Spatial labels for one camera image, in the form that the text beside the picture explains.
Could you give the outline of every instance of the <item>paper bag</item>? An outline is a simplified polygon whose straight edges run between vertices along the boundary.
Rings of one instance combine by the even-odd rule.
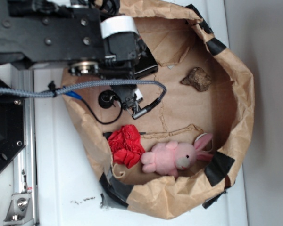
[[[111,124],[96,122],[86,107],[64,97],[67,109],[81,136],[87,158],[104,189],[108,204],[158,218],[175,218],[203,204],[235,183],[251,140],[254,120],[254,84],[248,68],[218,39],[197,10],[156,0],[124,0],[120,12],[133,16],[141,37],[159,63],[157,73],[143,79],[156,80],[167,87],[162,102],[137,120],[123,114]],[[204,92],[180,81],[195,67],[212,77]],[[72,77],[64,71],[62,85],[98,78]],[[98,95],[110,87],[79,90],[94,113],[109,121],[119,108],[102,109]],[[141,107],[160,94],[159,88],[140,85]],[[198,161],[182,171],[178,179],[144,174],[138,163],[127,169],[112,163],[111,150],[103,133],[133,124],[146,151],[157,142],[177,140],[192,143],[203,132],[213,133],[213,160]]]

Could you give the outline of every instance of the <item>plush rabbit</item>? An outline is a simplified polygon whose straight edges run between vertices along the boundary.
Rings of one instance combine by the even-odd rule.
[[[152,147],[151,151],[142,154],[141,162],[144,164],[142,171],[157,172],[160,175],[177,178],[177,170],[188,169],[196,160],[212,160],[213,155],[203,151],[212,137],[212,134],[202,134],[195,140],[194,145],[177,141],[158,143]]]

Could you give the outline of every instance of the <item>brown rock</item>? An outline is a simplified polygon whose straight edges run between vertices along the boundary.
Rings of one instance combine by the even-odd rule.
[[[195,67],[187,77],[181,80],[183,85],[195,87],[198,91],[206,91],[212,83],[212,77],[200,67]]]

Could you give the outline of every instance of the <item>crumpled brown paper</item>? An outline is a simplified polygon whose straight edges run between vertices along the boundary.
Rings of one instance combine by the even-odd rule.
[[[193,142],[203,131],[213,133],[214,150],[235,159],[228,173],[229,185],[232,186],[251,140],[255,103],[251,72],[229,49],[216,56],[209,53],[205,43],[214,35],[207,34],[199,26],[202,19],[190,9],[156,0],[123,0],[120,12],[136,17],[141,36],[160,64],[156,74],[144,79],[157,80],[166,85],[168,91],[162,103],[150,113],[134,121],[124,112],[112,125],[97,123],[80,102],[64,97],[97,177],[100,178],[102,173],[108,174],[112,166],[111,151],[102,133],[112,132],[125,124],[134,124],[140,132],[147,133],[141,141],[146,151],[153,142],[171,139]],[[165,65],[175,66],[169,69]],[[197,92],[193,87],[180,84],[195,67],[201,67],[212,76],[212,84],[205,92]],[[94,79],[97,78],[71,77],[64,71],[62,85]],[[151,103],[161,92],[150,85],[139,88],[144,95],[142,107]],[[107,89],[110,88],[78,91],[102,121],[113,119],[119,111],[119,108],[106,110],[99,107],[98,94]],[[196,126],[188,132],[184,131],[191,125]],[[173,136],[176,131],[184,132],[181,136]],[[200,162],[177,180],[171,176],[144,175],[140,164],[130,170],[116,165],[113,172],[124,183],[136,184],[126,200],[128,210],[169,219],[224,191],[225,179],[212,187],[204,173],[204,165]]]

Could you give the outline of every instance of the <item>red crumpled paper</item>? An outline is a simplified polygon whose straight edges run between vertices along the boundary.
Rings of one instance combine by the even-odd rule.
[[[141,145],[141,136],[134,125],[122,126],[108,138],[113,162],[124,164],[128,169],[139,162],[145,152]]]

